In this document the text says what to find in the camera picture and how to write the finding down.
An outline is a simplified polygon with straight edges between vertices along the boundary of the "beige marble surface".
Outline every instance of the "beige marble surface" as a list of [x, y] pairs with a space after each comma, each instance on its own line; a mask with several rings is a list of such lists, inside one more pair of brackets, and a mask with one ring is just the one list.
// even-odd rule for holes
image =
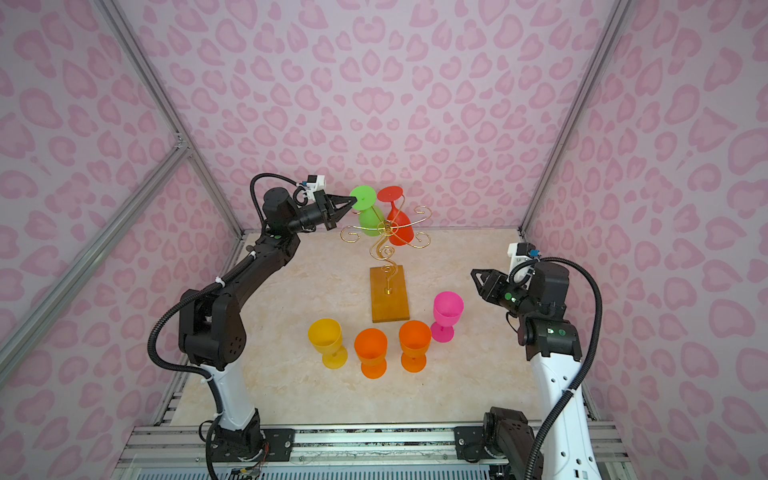
[[[507, 246], [517, 241], [517, 232], [427, 231], [429, 247], [398, 247], [393, 257], [405, 267], [411, 319], [431, 325], [432, 302], [444, 290], [461, 295], [465, 311], [454, 339], [432, 341], [427, 366], [416, 374], [400, 365], [402, 322], [371, 321], [369, 268], [380, 265], [368, 253], [373, 239], [344, 243], [338, 230], [301, 236], [291, 263], [272, 275], [241, 313], [248, 334], [244, 375], [262, 423], [474, 421], [491, 406], [540, 418], [525, 351], [504, 310], [483, 301], [469, 276], [473, 268], [507, 269]], [[324, 317], [341, 324], [349, 351], [338, 370], [325, 368], [307, 339], [312, 322]], [[357, 334], [372, 326], [389, 339], [388, 369], [377, 380], [362, 375], [353, 347]], [[214, 412], [207, 386], [192, 376], [172, 423], [197, 425]]]

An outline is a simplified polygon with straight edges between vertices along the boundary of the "pink patterned wallpaper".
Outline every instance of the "pink patterned wallpaper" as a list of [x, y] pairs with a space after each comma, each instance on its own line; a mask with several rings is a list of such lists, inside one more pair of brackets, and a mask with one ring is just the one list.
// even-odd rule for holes
[[[147, 357], [149, 330], [222, 271], [233, 244], [182, 165], [0, 391], [0, 477], [108, 478], [170, 379]], [[177, 333], [172, 319], [158, 343], [166, 359], [180, 357]]]
[[588, 386], [643, 479], [768, 478], [766, 204], [768, 3], [644, 0], [532, 234], [598, 279]]
[[0, 5], [0, 346], [169, 151], [88, 0]]
[[264, 171], [325, 174], [338, 194], [400, 184], [438, 225], [518, 225], [611, 7], [121, 4], [247, 227]]

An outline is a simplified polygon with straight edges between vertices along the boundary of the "pink wall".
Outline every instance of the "pink wall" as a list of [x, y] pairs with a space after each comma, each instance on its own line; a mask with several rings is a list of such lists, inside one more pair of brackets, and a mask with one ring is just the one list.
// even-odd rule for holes
[[0, 346], [169, 151], [88, 0], [0, 7]]
[[766, 74], [768, 3], [641, 2], [535, 223], [641, 478], [768, 478]]
[[[233, 243], [182, 165], [0, 391], [0, 477], [109, 476], [170, 378], [147, 357], [149, 330], [183, 291], [222, 271]], [[158, 343], [166, 359], [180, 356], [177, 333], [172, 319]]]
[[121, 4], [248, 227], [264, 171], [400, 184], [439, 225], [518, 225], [611, 6]]

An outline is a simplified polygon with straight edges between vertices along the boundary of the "pink goblet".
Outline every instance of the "pink goblet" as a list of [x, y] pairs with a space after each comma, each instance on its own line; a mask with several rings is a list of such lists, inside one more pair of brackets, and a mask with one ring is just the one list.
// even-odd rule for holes
[[464, 300], [453, 292], [443, 292], [435, 297], [435, 322], [430, 330], [436, 342], [447, 343], [453, 339], [453, 326], [462, 318]]

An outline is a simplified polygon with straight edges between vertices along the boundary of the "brown wooden block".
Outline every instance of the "brown wooden block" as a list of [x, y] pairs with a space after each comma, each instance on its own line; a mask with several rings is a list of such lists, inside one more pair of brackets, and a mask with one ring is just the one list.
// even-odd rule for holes
[[386, 274], [380, 266], [371, 269], [371, 315], [374, 323], [410, 320], [406, 273], [398, 265], [397, 273], [389, 281], [391, 293], [386, 292]]

